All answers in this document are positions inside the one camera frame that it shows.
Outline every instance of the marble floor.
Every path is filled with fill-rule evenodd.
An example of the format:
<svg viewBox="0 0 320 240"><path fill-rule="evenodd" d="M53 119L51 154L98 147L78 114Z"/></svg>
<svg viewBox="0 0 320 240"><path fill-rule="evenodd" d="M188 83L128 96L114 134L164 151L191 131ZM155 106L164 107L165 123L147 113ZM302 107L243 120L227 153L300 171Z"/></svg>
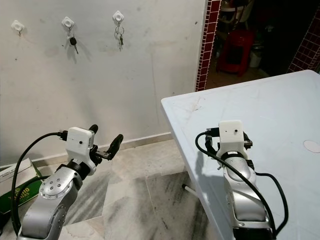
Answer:
<svg viewBox="0 0 320 240"><path fill-rule="evenodd" d="M39 169L50 175L58 166ZM192 186L174 140L121 150L83 181L59 239L214 240L199 199L182 184ZM0 239L16 239L10 222Z"/></svg>

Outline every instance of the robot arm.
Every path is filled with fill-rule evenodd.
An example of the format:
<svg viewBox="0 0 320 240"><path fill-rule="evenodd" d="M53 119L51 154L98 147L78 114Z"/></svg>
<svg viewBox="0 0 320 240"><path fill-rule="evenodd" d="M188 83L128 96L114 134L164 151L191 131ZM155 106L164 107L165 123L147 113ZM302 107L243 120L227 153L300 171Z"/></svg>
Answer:
<svg viewBox="0 0 320 240"><path fill-rule="evenodd" d="M221 121L219 128L211 128L206 135L208 152L222 159L240 172L255 188L256 173L245 149L252 142L243 132L241 121ZM212 147L212 137L220 137L218 151ZM271 240L273 239L270 217L261 199L234 171L219 162L223 167L224 188L234 237L237 240Z"/></svg>
<svg viewBox="0 0 320 240"><path fill-rule="evenodd" d="M108 151L100 153L94 145L97 125L89 130L72 127L63 131L66 151L71 158L60 165L39 188L39 195L24 216L17 240L57 240L70 206L75 202L83 180L93 175L102 158L111 160L120 148L123 136L119 134Z"/></svg>

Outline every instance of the white wall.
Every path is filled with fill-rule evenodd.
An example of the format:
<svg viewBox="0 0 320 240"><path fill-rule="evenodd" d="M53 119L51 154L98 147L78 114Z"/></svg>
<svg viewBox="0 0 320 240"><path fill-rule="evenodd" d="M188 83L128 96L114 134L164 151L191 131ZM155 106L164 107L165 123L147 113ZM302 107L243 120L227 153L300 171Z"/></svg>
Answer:
<svg viewBox="0 0 320 240"><path fill-rule="evenodd" d="M195 88L206 0L1 0L0 161L37 137L98 124L95 143L168 132L164 97ZM124 14L120 52L112 15ZM61 25L75 21L79 55ZM18 20L22 37L11 29ZM31 151L64 153L56 137Z"/></svg>

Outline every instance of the red plastic chair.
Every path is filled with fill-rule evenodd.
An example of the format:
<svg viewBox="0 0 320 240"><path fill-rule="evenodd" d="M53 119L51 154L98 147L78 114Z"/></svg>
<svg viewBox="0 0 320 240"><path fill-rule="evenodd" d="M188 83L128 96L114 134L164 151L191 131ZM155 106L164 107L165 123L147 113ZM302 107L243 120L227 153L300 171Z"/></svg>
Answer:
<svg viewBox="0 0 320 240"><path fill-rule="evenodd" d="M241 77L248 68L249 55L255 34L248 30L234 30L226 38L222 54L218 58L216 70L238 73Z"/></svg>

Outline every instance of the box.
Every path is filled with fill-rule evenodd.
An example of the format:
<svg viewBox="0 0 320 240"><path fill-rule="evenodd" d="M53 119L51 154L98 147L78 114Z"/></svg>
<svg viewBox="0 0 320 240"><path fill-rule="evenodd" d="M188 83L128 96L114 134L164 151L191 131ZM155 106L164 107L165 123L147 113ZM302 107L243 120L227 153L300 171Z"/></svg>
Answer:
<svg viewBox="0 0 320 240"><path fill-rule="evenodd" d="M11 208L11 187L16 164L0 171L0 213L5 214L10 212ZM40 177L41 174L33 165L29 158L23 160L20 164L18 175L16 178L15 196L18 195L21 187L30 179ZM41 180L31 183L20 197L19 206L30 201L39 193L39 187L42 184Z"/></svg>

